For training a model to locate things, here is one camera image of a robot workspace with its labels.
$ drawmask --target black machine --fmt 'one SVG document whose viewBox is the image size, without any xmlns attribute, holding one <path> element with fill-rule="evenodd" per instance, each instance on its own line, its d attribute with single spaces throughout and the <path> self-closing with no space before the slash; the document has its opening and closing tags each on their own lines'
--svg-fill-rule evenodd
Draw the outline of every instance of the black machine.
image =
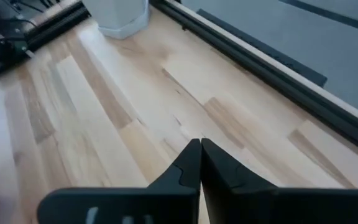
<svg viewBox="0 0 358 224">
<path fill-rule="evenodd" d="M 217 223 L 358 223 L 358 190 L 280 188 L 209 139 L 193 139 L 147 188 L 70 188 L 46 196 L 40 224 L 197 223 L 203 184 Z"/>
</svg>

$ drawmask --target gray surface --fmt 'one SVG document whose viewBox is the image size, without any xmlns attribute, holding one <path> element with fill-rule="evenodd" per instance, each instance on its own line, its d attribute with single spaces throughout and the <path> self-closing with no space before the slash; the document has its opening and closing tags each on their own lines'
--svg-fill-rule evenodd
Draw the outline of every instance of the gray surface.
<svg viewBox="0 0 358 224">
<path fill-rule="evenodd" d="M 302 1 L 358 18 L 358 0 Z M 327 91 L 358 108 L 358 29 L 278 0 L 182 0 L 182 4 L 194 11 L 202 8 L 323 74 L 328 78 Z"/>
</svg>

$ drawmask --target white container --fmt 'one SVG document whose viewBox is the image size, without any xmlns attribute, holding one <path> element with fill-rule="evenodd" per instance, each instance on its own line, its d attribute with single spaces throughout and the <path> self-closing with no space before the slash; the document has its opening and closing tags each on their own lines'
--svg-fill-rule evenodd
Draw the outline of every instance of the white container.
<svg viewBox="0 0 358 224">
<path fill-rule="evenodd" d="M 104 35 L 125 39 L 147 27 L 149 0 L 82 0 Z"/>
</svg>

